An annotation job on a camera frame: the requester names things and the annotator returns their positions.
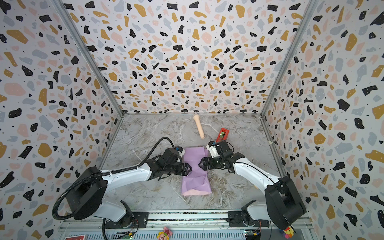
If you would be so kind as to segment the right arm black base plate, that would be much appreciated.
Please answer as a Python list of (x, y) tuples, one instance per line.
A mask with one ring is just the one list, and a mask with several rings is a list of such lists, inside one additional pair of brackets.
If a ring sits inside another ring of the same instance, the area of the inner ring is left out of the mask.
[(229, 223), (231, 228), (236, 227), (249, 227), (249, 228), (263, 228), (269, 227), (270, 222), (267, 220), (253, 220), (244, 211), (229, 211), (228, 218), (226, 221)]

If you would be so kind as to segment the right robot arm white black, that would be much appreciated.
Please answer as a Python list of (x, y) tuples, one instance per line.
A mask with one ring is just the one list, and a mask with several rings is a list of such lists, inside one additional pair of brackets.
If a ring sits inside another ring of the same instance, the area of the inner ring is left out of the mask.
[(227, 141), (209, 142), (209, 157), (204, 157), (199, 167), (207, 170), (228, 170), (239, 175), (264, 193), (265, 203), (251, 201), (241, 208), (240, 221), (253, 226), (258, 222), (272, 222), (280, 230), (290, 227), (306, 212), (294, 182), (287, 176), (272, 175), (254, 165), (241, 153), (234, 153)]

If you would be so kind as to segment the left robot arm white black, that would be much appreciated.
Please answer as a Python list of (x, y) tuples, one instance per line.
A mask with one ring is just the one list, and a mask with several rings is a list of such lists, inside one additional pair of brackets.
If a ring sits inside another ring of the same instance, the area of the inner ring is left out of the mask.
[(100, 171), (96, 167), (87, 169), (65, 196), (73, 218), (98, 217), (113, 222), (130, 219), (132, 211), (128, 204), (111, 202), (106, 193), (136, 182), (161, 180), (171, 175), (188, 176), (193, 168), (183, 162), (184, 153), (181, 147), (168, 148), (162, 155), (141, 165), (111, 171)]

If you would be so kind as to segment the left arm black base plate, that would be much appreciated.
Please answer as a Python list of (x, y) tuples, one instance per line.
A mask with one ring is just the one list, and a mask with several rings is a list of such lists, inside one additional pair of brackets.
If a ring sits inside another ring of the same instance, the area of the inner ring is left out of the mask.
[(121, 220), (113, 222), (108, 220), (105, 222), (105, 229), (145, 229), (149, 219), (149, 212), (133, 212), (126, 214)]

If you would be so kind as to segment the red tape dispenser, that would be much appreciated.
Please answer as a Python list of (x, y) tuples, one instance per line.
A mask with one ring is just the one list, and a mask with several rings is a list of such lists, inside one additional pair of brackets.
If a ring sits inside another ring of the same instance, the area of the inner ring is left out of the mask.
[(228, 139), (229, 133), (230, 131), (228, 129), (221, 128), (221, 130), (219, 131), (218, 137), (216, 139), (216, 142), (218, 143), (221, 141), (226, 141)]

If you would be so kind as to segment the pink wrapping paper sheet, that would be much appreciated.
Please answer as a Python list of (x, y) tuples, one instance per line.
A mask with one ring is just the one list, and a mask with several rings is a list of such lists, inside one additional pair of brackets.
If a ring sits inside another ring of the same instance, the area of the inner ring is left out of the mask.
[(212, 193), (208, 179), (208, 172), (199, 167), (202, 158), (209, 157), (210, 153), (204, 147), (186, 148), (184, 163), (192, 167), (192, 171), (182, 179), (181, 193), (183, 196), (209, 195)]

